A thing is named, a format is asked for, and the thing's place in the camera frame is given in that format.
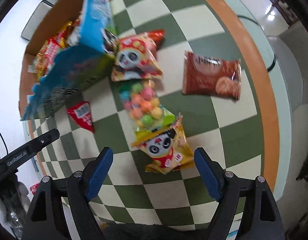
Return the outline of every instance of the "green candy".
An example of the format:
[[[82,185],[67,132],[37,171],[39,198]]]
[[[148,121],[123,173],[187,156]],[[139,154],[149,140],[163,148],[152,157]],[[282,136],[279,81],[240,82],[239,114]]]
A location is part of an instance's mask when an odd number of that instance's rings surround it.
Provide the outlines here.
[[[141,83],[135,83],[132,85],[132,92],[139,94],[143,90],[143,85]]]
[[[149,127],[154,122],[154,119],[150,115],[145,114],[142,117],[141,122],[145,127]]]

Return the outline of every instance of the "metal screw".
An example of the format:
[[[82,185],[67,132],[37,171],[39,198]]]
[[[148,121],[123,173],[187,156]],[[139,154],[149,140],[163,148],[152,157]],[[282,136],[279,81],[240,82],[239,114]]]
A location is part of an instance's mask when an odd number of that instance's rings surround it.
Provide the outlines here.
[[[264,182],[264,181],[265,181],[264,177],[262,177],[262,176],[258,176],[258,177],[257,177],[257,180],[258,180],[259,182]]]
[[[46,183],[50,180],[49,176],[45,176],[41,181]]]
[[[75,171],[74,172],[74,177],[75,178],[79,178],[80,176],[82,176],[83,175],[83,173],[81,172],[81,171]]]
[[[225,176],[228,177],[228,178],[232,178],[234,176],[234,173],[231,172],[231,171],[226,171]]]

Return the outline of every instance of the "box of snacks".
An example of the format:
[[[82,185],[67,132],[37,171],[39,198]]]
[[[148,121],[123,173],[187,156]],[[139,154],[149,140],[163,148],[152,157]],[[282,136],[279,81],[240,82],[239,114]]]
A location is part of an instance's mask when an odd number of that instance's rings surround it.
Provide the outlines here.
[[[26,47],[21,120],[46,118],[111,73],[117,38],[109,0],[59,0]]]

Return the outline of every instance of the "blue gripper pad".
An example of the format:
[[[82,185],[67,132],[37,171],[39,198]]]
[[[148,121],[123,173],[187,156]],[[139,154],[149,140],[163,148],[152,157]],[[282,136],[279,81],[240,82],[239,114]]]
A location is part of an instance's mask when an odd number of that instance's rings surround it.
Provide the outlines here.
[[[98,192],[103,185],[104,179],[113,163],[113,151],[107,148],[99,165],[95,167],[95,171],[89,179],[89,186],[86,191],[85,197],[88,201],[98,195]]]
[[[214,175],[207,161],[204,159],[203,153],[199,148],[194,152],[194,163],[203,179],[209,195],[212,198],[215,198],[217,202],[219,202],[223,196],[223,194],[220,192],[221,184],[217,177]]]

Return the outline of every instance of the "green and white checkered surface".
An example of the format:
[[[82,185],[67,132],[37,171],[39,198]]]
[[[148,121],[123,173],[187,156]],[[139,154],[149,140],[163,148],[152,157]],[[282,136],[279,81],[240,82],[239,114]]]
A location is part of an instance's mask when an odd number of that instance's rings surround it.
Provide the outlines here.
[[[254,179],[262,174],[264,153],[262,119],[247,66],[235,41],[205,0],[113,0],[120,37],[161,29],[165,41],[158,51],[164,80],[157,81],[160,102],[184,115],[190,147],[204,147],[214,161],[237,176]],[[181,94],[184,51],[226,60],[242,59],[242,92],[238,102],[210,96]],[[114,161],[98,197],[90,202],[103,222],[163,224],[180,230],[205,228],[217,202],[208,195],[196,168],[167,175],[145,172],[151,159],[132,148],[134,133],[123,110],[118,89],[108,78],[76,94],[48,119],[32,120],[34,136],[52,128],[60,139],[39,153],[53,178],[83,170],[105,146]],[[79,128],[66,108],[90,102],[95,133]],[[239,202],[236,218],[243,210]]]

